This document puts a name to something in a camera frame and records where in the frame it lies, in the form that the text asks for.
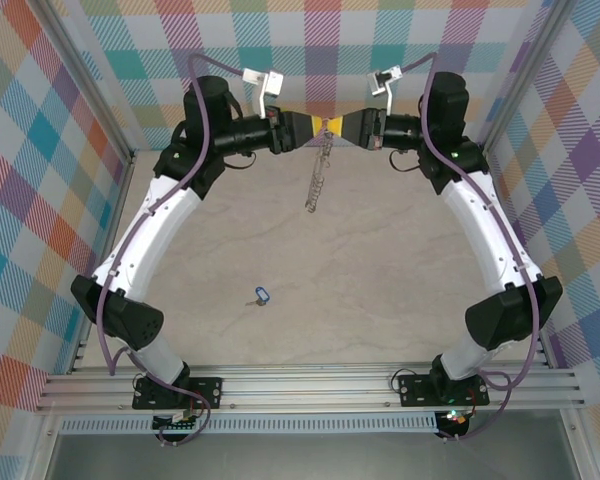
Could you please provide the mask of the metal plate with split rings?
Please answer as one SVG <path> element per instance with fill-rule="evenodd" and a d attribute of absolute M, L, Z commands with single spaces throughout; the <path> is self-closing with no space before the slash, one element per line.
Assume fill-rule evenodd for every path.
<path fill-rule="evenodd" d="M 305 209 L 309 213 L 314 213 L 317 208 L 318 200 L 324 185 L 324 169 L 329 167 L 329 157 L 333 147 L 333 134 L 325 133 L 322 137 L 322 144 L 316 152 L 314 166 L 311 174 L 308 194 L 305 201 Z"/>

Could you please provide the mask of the small electronics board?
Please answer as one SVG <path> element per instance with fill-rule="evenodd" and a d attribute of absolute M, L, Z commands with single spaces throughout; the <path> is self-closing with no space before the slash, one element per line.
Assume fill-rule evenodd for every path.
<path fill-rule="evenodd" d="M 167 432 L 189 433 L 196 429 L 198 418 L 199 415 L 191 410 L 184 410 L 174 414 L 157 415 L 152 418 L 151 428 L 156 433 L 160 430 L 164 430 L 164 434 Z"/>
<path fill-rule="evenodd" d="M 449 411 L 436 412 L 436 426 L 441 435 L 465 435 L 469 430 L 470 419 L 473 410 L 452 409 Z"/>

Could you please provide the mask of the grey metal panel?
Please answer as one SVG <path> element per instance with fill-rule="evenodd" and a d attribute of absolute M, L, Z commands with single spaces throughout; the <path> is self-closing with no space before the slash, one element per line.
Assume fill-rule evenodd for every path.
<path fill-rule="evenodd" d="M 208 435 L 180 448 L 150 435 L 67 435 L 48 480 L 580 480 L 559 439 L 443 443 L 432 436 Z"/>

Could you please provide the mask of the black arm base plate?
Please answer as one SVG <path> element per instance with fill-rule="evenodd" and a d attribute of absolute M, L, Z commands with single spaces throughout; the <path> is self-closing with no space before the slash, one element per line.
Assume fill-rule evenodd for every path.
<path fill-rule="evenodd" d="M 477 375 L 464 380 L 433 380 L 430 375 L 399 375 L 396 380 L 402 407 L 486 406 L 489 393 Z"/>
<path fill-rule="evenodd" d="M 222 396 L 222 382 L 220 377 L 189 377 L 179 388 L 203 397 L 211 409 L 218 409 Z M 134 410 L 201 410 L 204 408 L 200 399 L 160 386 L 144 376 L 136 377 L 132 386 L 134 396 L 131 408 Z"/>

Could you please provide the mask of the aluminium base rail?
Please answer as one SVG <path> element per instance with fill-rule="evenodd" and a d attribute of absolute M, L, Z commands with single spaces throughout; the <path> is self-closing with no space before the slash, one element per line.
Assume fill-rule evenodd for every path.
<path fill-rule="evenodd" d="M 195 377 L 222 381 L 221 413 L 397 412 L 401 376 L 425 372 L 418 364 L 196 366 Z M 132 383 L 139 373 L 122 367 L 114 376 L 102 367 L 82 367 L 50 376 L 38 401 L 40 414 L 132 413 Z M 582 408 L 583 389 L 571 370 L 535 364 L 511 395 L 492 390 L 486 411 L 506 403 L 511 410 Z"/>

